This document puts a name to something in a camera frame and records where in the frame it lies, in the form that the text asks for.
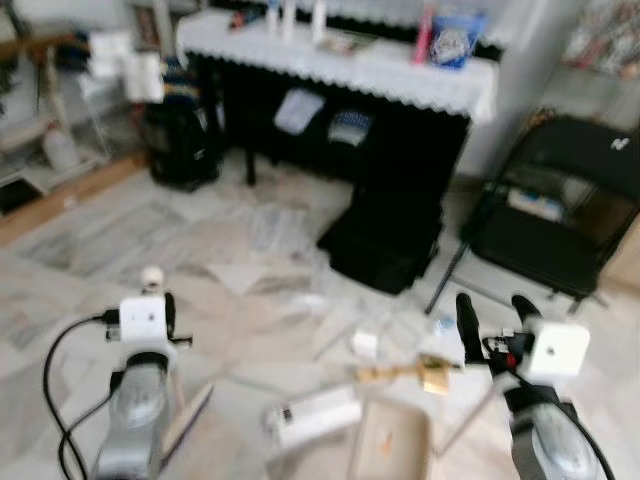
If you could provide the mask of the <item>black piano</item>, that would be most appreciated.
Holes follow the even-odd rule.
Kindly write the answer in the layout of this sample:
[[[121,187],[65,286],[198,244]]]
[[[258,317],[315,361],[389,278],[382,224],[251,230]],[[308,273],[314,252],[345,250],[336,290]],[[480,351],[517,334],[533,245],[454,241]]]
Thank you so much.
[[[372,93],[292,74],[191,55],[198,86],[223,108],[221,143],[241,148],[248,186],[259,180],[257,157],[300,166],[321,177],[346,180],[361,189],[390,187],[443,196],[470,129],[460,114],[413,108]],[[274,116],[293,90],[316,93],[324,104],[303,132],[276,127]],[[340,113],[371,116],[365,140],[356,146],[330,140]]]

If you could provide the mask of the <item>long white carton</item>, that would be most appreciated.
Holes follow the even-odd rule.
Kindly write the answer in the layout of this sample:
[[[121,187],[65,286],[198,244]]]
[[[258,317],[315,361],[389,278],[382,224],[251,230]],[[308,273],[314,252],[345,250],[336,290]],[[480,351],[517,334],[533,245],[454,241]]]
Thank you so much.
[[[282,449],[311,442],[357,424],[364,403],[353,387],[335,387],[270,408],[265,430]]]

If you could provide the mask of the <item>white toilet paper roll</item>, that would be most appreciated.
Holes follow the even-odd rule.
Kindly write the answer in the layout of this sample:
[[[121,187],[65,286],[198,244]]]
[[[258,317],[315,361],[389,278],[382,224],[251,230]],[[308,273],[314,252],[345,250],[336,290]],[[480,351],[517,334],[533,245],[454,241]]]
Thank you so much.
[[[125,29],[95,31],[88,35],[90,59],[88,73],[93,78],[119,77],[124,70],[125,59],[133,54],[132,33]]]
[[[131,52],[122,59],[125,96],[134,104],[163,102],[166,64],[157,52]]]

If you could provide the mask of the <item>beige broom with purple bristles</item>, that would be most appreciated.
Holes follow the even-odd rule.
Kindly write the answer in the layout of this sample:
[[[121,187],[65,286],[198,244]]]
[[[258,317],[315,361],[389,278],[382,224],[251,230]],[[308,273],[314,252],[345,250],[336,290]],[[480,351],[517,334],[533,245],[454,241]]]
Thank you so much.
[[[141,280],[145,294],[163,294],[168,291],[165,287],[164,271],[156,266],[147,266],[143,269]],[[165,376],[166,394],[168,394],[166,399],[170,407],[169,424],[164,435],[157,442],[159,453],[156,456],[157,466],[152,479],[164,471],[164,468],[173,460],[175,453],[182,447],[184,440],[195,429],[196,422],[206,410],[215,388],[214,381],[209,381],[188,396],[180,380],[180,372],[177,371],[177,362],[170,360],[169,366],[170,370]]]

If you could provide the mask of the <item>pink bottle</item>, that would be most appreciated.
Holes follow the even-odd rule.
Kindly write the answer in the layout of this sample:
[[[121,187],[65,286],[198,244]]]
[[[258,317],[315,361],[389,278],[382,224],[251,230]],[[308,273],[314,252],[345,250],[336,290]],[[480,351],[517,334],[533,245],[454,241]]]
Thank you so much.
[[[430,0],[424,0],[421,15],[419,18],[419,31],[417,31],[415,45],[413,45],[413,55],[411,63],[420,67],[428,60],[431,35],[433,35],[433,19],[435,15],[435,4]]]

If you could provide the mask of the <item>black fabric bag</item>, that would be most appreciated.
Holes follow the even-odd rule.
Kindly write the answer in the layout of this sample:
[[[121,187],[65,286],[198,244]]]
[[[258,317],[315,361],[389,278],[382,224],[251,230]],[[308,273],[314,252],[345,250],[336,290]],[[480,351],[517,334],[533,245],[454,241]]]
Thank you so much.
[[[358,187],[317,247],[335,273],[401,294],[428,270],[442,233],[442,189]]]

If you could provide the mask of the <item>pale grey towel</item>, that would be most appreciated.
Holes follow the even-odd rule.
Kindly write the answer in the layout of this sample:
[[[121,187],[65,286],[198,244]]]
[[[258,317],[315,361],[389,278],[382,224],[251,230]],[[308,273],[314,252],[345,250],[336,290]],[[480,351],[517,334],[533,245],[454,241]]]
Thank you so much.
[[[285,92],[273,118],[275,128],[294,136],[302,134],[324,108],[325,102],[324,97],[314,91],[293,88]]]

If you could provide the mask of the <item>white plastic jug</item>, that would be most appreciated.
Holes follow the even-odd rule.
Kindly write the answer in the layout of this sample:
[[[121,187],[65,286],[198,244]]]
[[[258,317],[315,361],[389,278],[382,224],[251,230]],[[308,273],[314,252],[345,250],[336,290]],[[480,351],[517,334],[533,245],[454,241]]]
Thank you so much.
[[[58,173],[73,172],[83,163],[76,140],[68,132],[58,128],[45,132],[42,150],[51,168]]]

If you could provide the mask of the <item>small white box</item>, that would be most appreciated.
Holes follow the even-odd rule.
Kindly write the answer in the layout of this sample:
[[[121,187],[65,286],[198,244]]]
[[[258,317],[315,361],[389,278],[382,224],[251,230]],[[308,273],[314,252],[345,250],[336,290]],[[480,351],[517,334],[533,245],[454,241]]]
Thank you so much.
[[[356,330],[349,337],[349,351],[357,358],[366,360],[378,360],[381,353],[379,334]]]

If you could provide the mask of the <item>white and blue cap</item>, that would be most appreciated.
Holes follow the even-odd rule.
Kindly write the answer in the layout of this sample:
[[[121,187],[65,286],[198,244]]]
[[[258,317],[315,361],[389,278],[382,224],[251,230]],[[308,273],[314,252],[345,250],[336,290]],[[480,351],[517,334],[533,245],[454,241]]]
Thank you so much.
[[[340,145],[360,147],[369,136],[372,123],[374,123],[374,116],[364,111],[338,111],[330,120],[326,138]]]

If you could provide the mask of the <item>white lace cloth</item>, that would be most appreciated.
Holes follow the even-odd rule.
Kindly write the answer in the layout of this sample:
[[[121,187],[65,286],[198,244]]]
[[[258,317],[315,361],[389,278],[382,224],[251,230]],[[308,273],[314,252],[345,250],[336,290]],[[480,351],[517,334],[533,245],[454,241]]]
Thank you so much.
[[[413,47],[388,38],[375,38],[351,55],[339,54],[312,46],[306,38],[280,40],[261,22],[230,29],[230,18],[232,13],[220,9],[188,15],[175,28],[175,45],[188,58],[201,55],[273,70],[477,123],[497,113],[494,61],[468,59],[461,69],[413,65]]]

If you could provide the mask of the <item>floral folded umbrella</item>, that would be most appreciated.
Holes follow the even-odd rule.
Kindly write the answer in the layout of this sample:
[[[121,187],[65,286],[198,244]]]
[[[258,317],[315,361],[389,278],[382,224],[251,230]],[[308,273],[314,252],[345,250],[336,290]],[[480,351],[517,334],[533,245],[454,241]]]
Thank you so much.
[[[264,10],[259,8],[233,10],[233,12],[230,13],[227,27],[230,31],[236,31],[236,29],[251,26],[252,23],[257,22],[257,20],[260,20],[262,17],[264,17]]]

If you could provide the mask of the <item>colourful book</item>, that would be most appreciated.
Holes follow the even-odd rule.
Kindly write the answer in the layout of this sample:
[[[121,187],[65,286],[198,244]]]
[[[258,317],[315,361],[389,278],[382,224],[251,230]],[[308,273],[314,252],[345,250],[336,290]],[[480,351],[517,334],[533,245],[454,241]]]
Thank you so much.
[[[324,33],[314,38],[314,45],[324,52],[335,55],[353,56],[369,49],[380,40],[379,37],[361,35],[361,33],[326,29]]]

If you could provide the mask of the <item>beige long-handled dustpan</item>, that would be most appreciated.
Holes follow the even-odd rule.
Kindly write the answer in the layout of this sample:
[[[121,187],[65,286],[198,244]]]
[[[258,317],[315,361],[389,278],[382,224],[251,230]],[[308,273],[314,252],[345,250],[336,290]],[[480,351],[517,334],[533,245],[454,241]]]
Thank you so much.
[[[497,390],[484,372],[451,374],[445,396],[422,390],[415,378],[365,384],[348,480],[445,480],[485,433]]]

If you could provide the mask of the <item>glass display cabinet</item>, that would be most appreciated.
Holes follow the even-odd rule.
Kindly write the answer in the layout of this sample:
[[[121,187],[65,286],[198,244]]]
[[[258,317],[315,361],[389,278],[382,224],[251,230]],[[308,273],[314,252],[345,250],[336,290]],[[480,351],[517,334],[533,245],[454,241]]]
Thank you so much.
[[[561,113],[637,128],[640,0],[591,0],[564,50],[549,104]]]

